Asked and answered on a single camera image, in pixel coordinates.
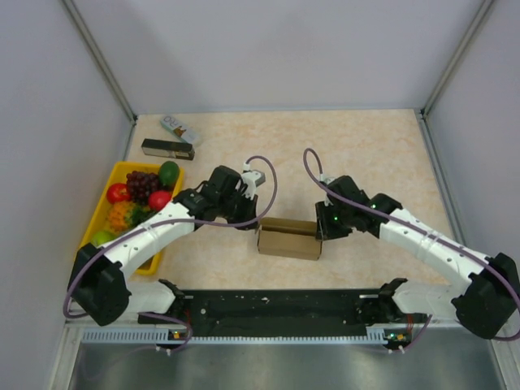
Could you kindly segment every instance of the cardboard box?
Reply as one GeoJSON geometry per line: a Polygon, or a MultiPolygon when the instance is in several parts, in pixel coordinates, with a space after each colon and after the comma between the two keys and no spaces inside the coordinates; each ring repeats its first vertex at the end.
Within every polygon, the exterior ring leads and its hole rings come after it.
{"type": "Polygon", "coordinates": [[[316,222],[263,218],[258,231],[258,252],[284,258],[318,260],[322,241],[316,240],[316,222]]]}

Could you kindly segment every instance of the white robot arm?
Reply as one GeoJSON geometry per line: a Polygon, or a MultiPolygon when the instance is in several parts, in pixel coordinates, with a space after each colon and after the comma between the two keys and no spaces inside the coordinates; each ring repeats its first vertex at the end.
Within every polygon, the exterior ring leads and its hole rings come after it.
{"type": "MultiPolygon", "coordinates": [[[[81,248],[71,274],[71,297],[99,325],[114,322],[122,313],[166,313],[176,299],[176,287],[166,280],[152,283],[128,282],[135,270],[172,241],[197,230],[197,221],[223,217],[242,223],[256,217],[256,189],[265,175],[249,164],[239,174],[220,166],[201,183],[201,189],[185,189],[154,217],[114,241],[95,248],[81,248]],[[85,264],[98,256],[77,285],[72,285],[85,264]]],[[[237,227],[256,228],[258,223],[237,227]]]]}
{"type": "Polygon", "coordinates": [[[353,229],[369,232],[412,253],[450,283],[395,279],[385,284],[379,300],[388,317],[423,313],[456,319],[475,335],[491,339],[517,309],[512,295],[487,269],[491,267],[504,276],[518,295],[520,283],[513,259],[502,253],[492,258],[467,249],[416,219],[388,195],[379,193],[369,199],[350,176],[325,180],[322,175],[321,185],[351,202],[328,193],[325,201],[316,203],[319,240],[345,237],[353,229]]]}

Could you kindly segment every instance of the green apple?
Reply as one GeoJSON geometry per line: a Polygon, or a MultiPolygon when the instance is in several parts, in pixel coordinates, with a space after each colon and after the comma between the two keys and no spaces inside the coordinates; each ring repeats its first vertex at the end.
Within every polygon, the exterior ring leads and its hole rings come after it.
{"type": "Polygon", "coordinates": [[[110,233],[106,230],[100,230],[92,236],[92,240],[90,240],[90,243],[97,248],[105,244],[106,242],[115,240],[115,238],[116,237],[114,233],[110,233]]]}

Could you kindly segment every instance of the white wall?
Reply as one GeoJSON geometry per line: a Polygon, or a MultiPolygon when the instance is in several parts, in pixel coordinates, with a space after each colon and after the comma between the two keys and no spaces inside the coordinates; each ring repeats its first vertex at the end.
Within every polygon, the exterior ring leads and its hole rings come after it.
{"type": "Polygon", "coordinates": [[[76,0],[138,114],[422,107],[481,0],[76,0]]]}
{"type": "Polygon", "coordinates": [[[519,1],[497,2],[430,118],[469,244],[517,261],[519,20],[519,1]]]}
{"type": "Polygon", "coordinates": [[[44,388],[76,246],[129,125],[57,0],[0,12],[0,387],[44,388]]]}

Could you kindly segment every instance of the plastic tray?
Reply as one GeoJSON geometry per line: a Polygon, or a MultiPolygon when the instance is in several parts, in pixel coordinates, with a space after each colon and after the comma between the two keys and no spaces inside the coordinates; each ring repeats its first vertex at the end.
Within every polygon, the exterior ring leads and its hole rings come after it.
{"type": "MultiPolygon", "coordinates": [[[[120,161],[114,165],[110,177],[106,182],[106,186],[103,189],[103,192],[97,202],[96,210],[92,218],[90,219],[89,227],[87,227],[87,231],[83,236],[83,240],[81,240],[80,248],[83,245],[86,245],[90,242],[92,236],[95,232],[100,230],[107,229],[108,222],[106,221],[106,214],[111,207],[111,204],[106,199],[106,191],[108,188],[114,183],[126,183],[127,174],[132,171],[142,171],[146,173],[158,173],[159,168],[161,166],[157,164],[144,164],[140,162],[128,162],[128,161],[120,161]]],[[[182,189],[182,184],[184,180],[184,169],[179,167],[179,179],[175,183],[175,187],[173,188],[173,193],[171,197],[173,198],[179,191],[182,189]]],[[[157,271],[159,267],[159,263],[163,258],[163,252],[157,253],[150,260],[145,262],[142,266],[140,266],[136,273],[139,275],[152,275],[157,271]]]]}

